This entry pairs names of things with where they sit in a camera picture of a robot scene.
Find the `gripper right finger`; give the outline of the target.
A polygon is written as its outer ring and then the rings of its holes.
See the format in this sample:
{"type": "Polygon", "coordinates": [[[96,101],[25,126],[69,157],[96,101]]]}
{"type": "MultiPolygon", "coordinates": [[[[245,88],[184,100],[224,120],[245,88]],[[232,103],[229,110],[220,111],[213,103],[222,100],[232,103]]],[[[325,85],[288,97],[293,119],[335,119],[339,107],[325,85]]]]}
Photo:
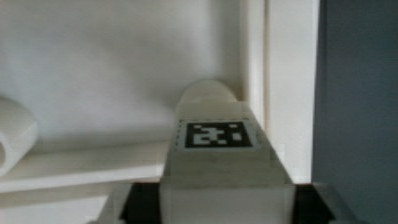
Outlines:
{"type": "Polygon", "coordinates": [[[325,183],[312,183],[312,186],[334,216],[330,224],[357,224],[359,219],[348,208],[335,188],[325,183]]]}

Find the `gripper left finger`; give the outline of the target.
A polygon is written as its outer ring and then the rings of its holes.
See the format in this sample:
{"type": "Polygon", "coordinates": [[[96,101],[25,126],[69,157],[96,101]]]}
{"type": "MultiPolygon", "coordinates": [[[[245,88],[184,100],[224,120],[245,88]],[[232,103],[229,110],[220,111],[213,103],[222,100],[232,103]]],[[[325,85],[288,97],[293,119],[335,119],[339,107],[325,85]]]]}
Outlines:
{"type": "Polygon", "coordinates": [[[122,211],[126,207],[131,187],[131,183],[122,183],[115,185],[104,200],[99,216],[96,220],[90,221],[87,224],[126,224],[126,220],[122,218],[122,211]]]}

